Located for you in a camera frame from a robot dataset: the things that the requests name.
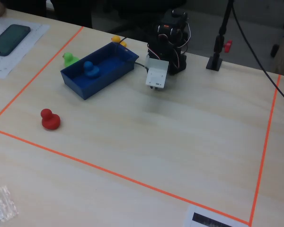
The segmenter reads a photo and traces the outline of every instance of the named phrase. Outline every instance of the blue tray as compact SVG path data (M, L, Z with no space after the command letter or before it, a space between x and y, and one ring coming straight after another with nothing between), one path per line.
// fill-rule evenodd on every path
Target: blue tray
M78 62L61 70L64 83L84 100L133 70L138 55L118 43L111 42ZM91 79L84 74L83 65L92 62L100 76Z

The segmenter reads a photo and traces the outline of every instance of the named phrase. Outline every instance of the red rubber duck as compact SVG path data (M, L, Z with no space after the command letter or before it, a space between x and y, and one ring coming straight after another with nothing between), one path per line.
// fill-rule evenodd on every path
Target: red rubber duck
M55 130L60 126L60 117L53 114L50 109L44 109L41 111L42 125L46 129Z

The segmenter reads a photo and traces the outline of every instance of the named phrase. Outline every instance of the orange tape line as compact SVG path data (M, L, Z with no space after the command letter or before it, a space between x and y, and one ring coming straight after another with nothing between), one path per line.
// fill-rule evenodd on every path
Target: orange tape line
M0 111L0 116L6 111L6 109L21 95L21 93L37 78L37 76L40 75L40 73L53 61L55 57L79 34L80 31L82 31L84 27L81 27L72 38L70 38L69 41L67 41L66 44L63 45L63 47L48 61L47 64L45 64L42 69L19 91L19 93Z
M25 142L25 143L28 143L28 144L33 145L33 146L35 146L35 147L38 147L38 148L47 150L47 151L49 151L49 152L55 153L55 154L57 154L57 155L60 155L60 156L62 156L62 157L69 158L69 159L74 160L74 161L76 161L76 162L80 162L80 163L85 164L85 165L87 165L87 166L91 166L91 167L93 167L93 168L102 170L102 171L104 171L104 172L106 172L106 173L109 173L109 174L112 174L112 175L121 177L121 178L123 178L123 179L125 179L125 180L128 180L128 181L130 181L130 182L139 184L139 185L141 185L141 186L143 186L143 187L146 187L146 188L152 189L152 190L154 190L154 191L160 192L160 193L162 193L162 194L171 196L171 197L176 198L176 199L178 199L178 200L182 200L182 201L184 201L184 202L188 202L188 203L190 203L190 204L196 205L196 206L201 207L201 208L204 208L204 209L206 209L206 210L210 210L210 211L215 212L215 213L217 213L217 214L221 214L221 215L226 216L226 217L228 217L228 218L231 218L231 219L233 219L233 220L235 220L235 221L238 221L238 222L241 222L241 223L243 223L243 224L248 225L248 222L247 222L247 221L244 221L244 220L239 219L239 218L237 218L237 217L234 217L234 216L232 216L232 215L229 215L229 214L226 214L226 213L224 213L224 212L215 210L215 209L213 209L213 208L207 207L207 206L202 205L202 204L200 204L200 203L193 202L193 201L191 201L191 200L188 200L188 199L185 199L185 198L183 198L183 197L177 196L177 195L175 195L175 194L172 194L172 193L166 192L166 191L164 191L164 190L161 190L161 189L159 189L159 188L155 188L155 187L150 186L150 185L148 185L148 184L145 184L145 183L136 181L136 180L134 180L134 179L132 179L132 178L129 178L129 177L124 176L124 175L121 175L121 174L118 174L118 173L116 173L116 172L113 172L113 171L108 170L108 169L105 169L105 168L103 168L103 167L94 165L94 164L92 164L92 163L86 162L86 161L81 160L81 159L78 159L78 158L76 158L76 157L73 157L73 156L70 156L70 155L66 155L66 154L61 153L61 152L59 152L59 151L56 151L56 150L53 150L53 149L50 149L50 148L47 148L47 147L38 145L38 144L36 144L36 143L30 142L30 141L28 141L28 140L22 139L22 138L20 138L20 137L18 137L18 136L14 136L14 135L12 135L12 134L9 134L9 133L3 132L3 131L0 131L0 134L9 136L9 137L11 137L11 138L17 139L17 140L22 141L22 142Z
M277 86L279 86L279 84L280 84L280 79L281 79L281 75L279 75L279 77L278 77L278 81L276 83ZM257 178L256 192L255 192L255 196L254 196L254 201L252 203L252 208L251 208L251 213L250 213L248 226L252 225L252 221L253 221L254 214L255 214L255 209L256 209L256 204L257 204L257 197L258 197L258 194L259 194L260 183L261 183L262 172L263 172L264 161L265 161L265 155L266 155L266 149L267 149L268 138L269 138L269 133L270 133L270 126L271 126L271 121L273 119L273 113L274 113L274 109L275 109L275 100L276 100L277 94L278 94L278 90L275 89L274 99L273 99L273 102L271 104L270 115L269 115L267 130L266 130L266 136L265 136L265 142L264 142L264 147L263 147L260 171L259 171L259 175L258 175L258 178Z

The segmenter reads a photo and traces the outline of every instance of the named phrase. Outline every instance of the microphone stand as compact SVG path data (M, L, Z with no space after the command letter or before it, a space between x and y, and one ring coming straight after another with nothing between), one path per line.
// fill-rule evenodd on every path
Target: microphone stand
M227 26L227 22L229 19L229 16L231 14L231 8L233 6L233 2L234 0L228 0L228 4L227 4L227 8L224 14L224 18L223 18L223 22L222 25L219 29L219 34L216 37L216 41L214 44L214 54L213 56L211 56L208 60L207 66L206 68L208 70L215 70L215 71L219 71L221 63L222 63L222 58L220 58L220 53L224 47L224 35L226 33L226 26Z

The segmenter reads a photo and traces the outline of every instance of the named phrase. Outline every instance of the red object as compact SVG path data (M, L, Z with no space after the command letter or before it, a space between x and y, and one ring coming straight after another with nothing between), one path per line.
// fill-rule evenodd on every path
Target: red object
M44 109L41 111L42 125L46 129L55 130L60 126L60 117L53 114L50 109Z
M229 50L231 49L231 44L232 44L232 40L229 40L229 41L227 41L226 44L224 44L225 53L229 52Z

